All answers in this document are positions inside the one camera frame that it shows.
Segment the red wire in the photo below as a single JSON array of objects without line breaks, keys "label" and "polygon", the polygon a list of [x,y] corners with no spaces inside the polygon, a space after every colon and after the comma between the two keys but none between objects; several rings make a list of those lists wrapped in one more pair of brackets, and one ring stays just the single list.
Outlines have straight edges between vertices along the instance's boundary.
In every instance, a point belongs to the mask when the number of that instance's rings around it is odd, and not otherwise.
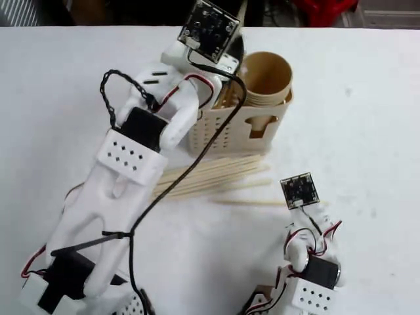
[{"label": "red wire", "polygon": [[207,78],[205,78],[204,76],[202,76],[202,75],[200,75],[200,74],[196,74],[196,73],[191,73],[191,74],[188,74],[185,78],[184,78],[184,80],[189,80],[189,79],[191,79],[191,78],[194,78],[194,79],[197,79],[197,80],[199,80],[199,81],[201,81],[201,82],[203,82],[204,84],[206,84],[209,88],[210,88],[210,91],[211,91],[211,94],[210,94],[210,97],[207,99],[207,100],[205,100],[205,102],[203,103],[203,104],[201,104],[200,106],[198,106],[198,108],[200,109],[200,108],[203,108],[205,105],[207,105],[209,102],[210,102],[210,100],[213,98],[213,95],[215,94],[215,87],[213,86],[213,84],[212,84],[212,82],[210,81],[210,80],[208,80]]},{"label": "red wire", "polygon": [[[210,102],[210,100],[212,99],[213,95],[215,94],[215,88],[214,88],[214,86],[213,86],[213,84],[212,84],[212,82],[210,80],[206,79],[204,76],[202,76],[200,74],[190,73],[190,74],[188,74],[188,75],[185,76],[184,80],[187,81],[187,80],[189,80],[191,78],[200,80],[201,82],[203,82],[204,84],[206,84],[210,88],[210,91],[211,91],[210,97],[207,100],[205,100],[205,102],[203,104],[201,104],[201,105],[198,106],[198,108],[200,109],[200,108],[204,107],[205,105],[207,105]],[[166,94],[166,96],[163,98],[162,103],[160,104],[160,108],[157,110],[157,112],[162,109],[163,105],[165,105],[167,103],[167,101],[178,90],[179,90],[179,86],[177,85],[172,90],[170,90],[168,94]]]},{"label": "red wire", "polygon": [[325,230],[325,232],[322,234],[324,237],[326,237],[329,233],[331,232],[335,232],[338,227],[341,225],[342,220],[340,220],[339,222],[335,223],[331,228],[328,228],[327,230]]},{"label": "red wire", "polygon": [[326,242],[326,236],[333,232],[333,234],[335,233],[335,231],[338,229],[338,227],[341,225],[341,223],[343,223],[341,220],[337,223],[335,223],[331,228],[328,228],[327,230],[325,230],[325,232],[322,234],[322,238],[324,239],[324,249],[319,252],[319,253],[314,253],[315,256],[322,256],[323,254],[326,253],[327,251],[327,242]]},{"label": "red wire", "polygon": [[44,245],[43,247],[41,247],[35,254],[33,254],[33,256],[29,259],[29,261],[26,263],[25,267],[22,269],[20,276],[24,279],[28,279],[29,278],[29,272],[28,269],[30,268],[30,266],[32,265],[33,261],[36,260],[36,258],[38,256],[40,256],[46,249],[47,245]]}]

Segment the paper cup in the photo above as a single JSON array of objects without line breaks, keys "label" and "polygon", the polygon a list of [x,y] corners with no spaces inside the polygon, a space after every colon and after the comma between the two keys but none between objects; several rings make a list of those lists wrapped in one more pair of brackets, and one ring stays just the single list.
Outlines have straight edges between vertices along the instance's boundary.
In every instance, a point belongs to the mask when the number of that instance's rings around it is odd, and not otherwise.
[{"label": "paper cup", "polygon": [[[241,78],[247,87],[246,105],[269,108],[284,102],[290,93],[293,72],[283,57],[272,52],[255,52],[245,57]],[[251,118],[252,130],[265,130],[271,120],[269,115]]]}]

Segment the white table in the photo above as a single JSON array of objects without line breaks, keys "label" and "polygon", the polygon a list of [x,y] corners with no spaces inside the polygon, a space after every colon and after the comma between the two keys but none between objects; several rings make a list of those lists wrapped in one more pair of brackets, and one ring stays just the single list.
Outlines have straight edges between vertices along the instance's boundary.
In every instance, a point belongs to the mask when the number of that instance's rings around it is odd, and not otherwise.
[{"label": "white table", "polygon": [[[86,177],[108,128],[102,74],[116,68],[135,75],[178,32],[0,29],[2,314],[27,314],[15,301],[19,271],[49,237],[64,194]],[[269,176],[311,171],[333,217],[344,220],[338,235],[348,284],[336,314],[417,313],[420,32],[244,33],[247,52],[281,54],[294,70],[295,101],[266,158]],[[127,90],[122,79],[107,86],[116,106]],[[181,150],[170,156],[172,165],[192,160]],[[282,198],[279,186],[265,194]],[[220,206],[206,198],[162,202],[136,233],[137,282],[158,315],[233,315],[256,284],[274,281],[288,219],[286,209]],[[82,239],[99,231],[94,224]]]}]

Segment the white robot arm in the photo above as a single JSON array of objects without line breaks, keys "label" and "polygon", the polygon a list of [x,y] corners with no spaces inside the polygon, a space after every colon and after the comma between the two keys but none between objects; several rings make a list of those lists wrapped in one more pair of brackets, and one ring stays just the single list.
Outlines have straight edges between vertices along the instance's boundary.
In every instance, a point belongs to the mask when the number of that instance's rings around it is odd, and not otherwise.
[{"label": "white robot arm", "polygon": [[285,233],[284,259],[273,286],[259,285],[241,315],[331,314],[335,287],[344,284],[332,223],[310,173],[281,181],[293,223]]},{"label": "white robot arm", "polygon": [[[201,27],[203,19],[206,24]],[[73,192],[74,201],[66,203],[46,244],[47,271],[43,277],[40,273],[28,276],[22,289],[21,302],[36,314],[111,314],[131,298],[133,292],[116,273],[133,242],[139,218],[150,210],[153,189],[167,165],[160,150],[172,150],[196,122],[198,110],[214,105],[222,82],[209,69],[217,73],[220,67],[216,63],[226,64],[223,52],[238,24],[212,4],[198,0],[179,42],[163,53],[164,62],[143,67],[135,80],[118,70],[104,75],[100,90],[112,128],[87,180]],[[200,47],[200,41],[211,45]],[[187,59],[191,49],[212,60],[211,67],[202,71],[192,66]],[[236,61],[228,69],[230,73],[219,70],[219,74],[233,77],[237,66]],[[111,74],[133,84],[128,101],[117,114],[105,95],[105,83]],[[102,221],[102,237],[69,246],[94,219]],[[96,264],[76,253],[96,244],[101,246]],[[145,295],[139,297],[144,302]]]}]

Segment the white plastic bracket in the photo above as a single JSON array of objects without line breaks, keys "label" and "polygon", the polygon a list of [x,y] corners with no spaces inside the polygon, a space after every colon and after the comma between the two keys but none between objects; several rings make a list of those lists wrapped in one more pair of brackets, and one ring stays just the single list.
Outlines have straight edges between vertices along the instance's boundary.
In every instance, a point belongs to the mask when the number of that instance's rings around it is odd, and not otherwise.
[{"label": "white plastic bracket", "polygon": [[[102,221],[103,231],[129,232],[147,207],[167,164],[166,157],[114,130],[106,135],[97,159],[77,199],[65,209],[47,243],[47,264],[53,261],[51,251],[69,246],[96,218]],[[125,186],[116,196],[114,188],[121,177]],[[128,238],[100,245],[100,256],[85,284],[86,296],[97,297],[105,292],[128,245]]]},{"label": "white plastic bracket", "polygon": [[285,303],[315,315],[331,314],[336,292],[301,278],[291,278],[285,291]]}]

